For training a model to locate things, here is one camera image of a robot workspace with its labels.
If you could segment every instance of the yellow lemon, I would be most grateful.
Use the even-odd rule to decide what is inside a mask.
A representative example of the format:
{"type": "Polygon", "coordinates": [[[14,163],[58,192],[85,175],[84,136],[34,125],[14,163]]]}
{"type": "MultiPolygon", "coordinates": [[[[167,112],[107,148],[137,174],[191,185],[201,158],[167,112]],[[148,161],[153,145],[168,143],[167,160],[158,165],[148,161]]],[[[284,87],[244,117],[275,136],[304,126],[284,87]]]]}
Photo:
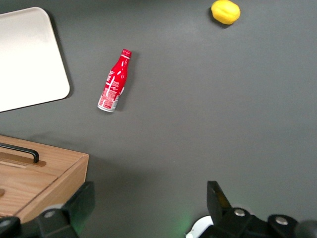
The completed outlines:
{"type": "Polygon", "coordinates": [[[230,0],[217,0],[211,6],[212,16],[223,24],[231,25],[240,17],[240,8],[230,0]]]}

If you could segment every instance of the metal handle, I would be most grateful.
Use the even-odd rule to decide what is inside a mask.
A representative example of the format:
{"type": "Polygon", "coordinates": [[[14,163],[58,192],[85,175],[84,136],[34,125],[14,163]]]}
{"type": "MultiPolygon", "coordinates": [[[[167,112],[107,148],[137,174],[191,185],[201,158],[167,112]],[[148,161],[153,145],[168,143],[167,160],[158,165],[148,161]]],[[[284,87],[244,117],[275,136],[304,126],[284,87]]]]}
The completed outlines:
{"type": "Polygon", "coordinates": [[[34,164],[37,163],[40,159],[39,153],[35,150],[32,150],[32,149],[28,149],[28,148],[24,148],[24,147],[20,147],[20,146],[15,146],[15,145],[8,145],[8,144],[4,144],[4,143],[0,143],[0,147],[5,148],[5,149],[11,149],[11,150],[29,153],[29,154],[33,155],[33,163],[34,164]]]}

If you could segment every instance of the table surface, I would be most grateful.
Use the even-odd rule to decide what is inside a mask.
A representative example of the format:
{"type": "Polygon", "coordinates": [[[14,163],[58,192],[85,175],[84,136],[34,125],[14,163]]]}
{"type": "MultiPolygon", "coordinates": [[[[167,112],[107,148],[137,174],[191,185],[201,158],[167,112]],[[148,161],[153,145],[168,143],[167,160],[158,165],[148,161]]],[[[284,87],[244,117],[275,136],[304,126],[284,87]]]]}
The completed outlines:
{"type": "Polygon", "coordinates": [[[81,237],[183,238],[208,180],[261,219],[317,219],[317,1],[236,3],[225,27],[207,0],[1,1],[48,12],[71,92],[0,113],[0,133],[90,154],[81,237]],[[97,102],[123,48],[110,114],[97,102]]]}

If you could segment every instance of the white cutting board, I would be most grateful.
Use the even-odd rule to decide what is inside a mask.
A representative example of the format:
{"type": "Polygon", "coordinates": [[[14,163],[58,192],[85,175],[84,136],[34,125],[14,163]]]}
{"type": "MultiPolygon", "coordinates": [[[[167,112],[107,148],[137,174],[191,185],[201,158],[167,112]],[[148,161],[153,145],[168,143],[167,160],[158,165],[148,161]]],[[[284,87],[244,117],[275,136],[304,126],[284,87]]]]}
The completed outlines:
{"type": "Polygon", "coordinates": [[[0,15],[0,112],[65,98],[70,87],[47,13],[0,15]]]}

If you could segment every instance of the bottle cap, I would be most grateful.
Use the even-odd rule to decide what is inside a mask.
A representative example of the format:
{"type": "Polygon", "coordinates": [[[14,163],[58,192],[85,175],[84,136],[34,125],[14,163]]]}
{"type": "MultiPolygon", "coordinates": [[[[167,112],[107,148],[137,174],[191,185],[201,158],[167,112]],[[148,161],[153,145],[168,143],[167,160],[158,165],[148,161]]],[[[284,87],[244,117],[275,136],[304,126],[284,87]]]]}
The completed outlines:
{"type": "Polygon", "coordinates": [[[132,55],[132,52],[127,49],[123,49],[121,54],[130,58],[132,55]]]}

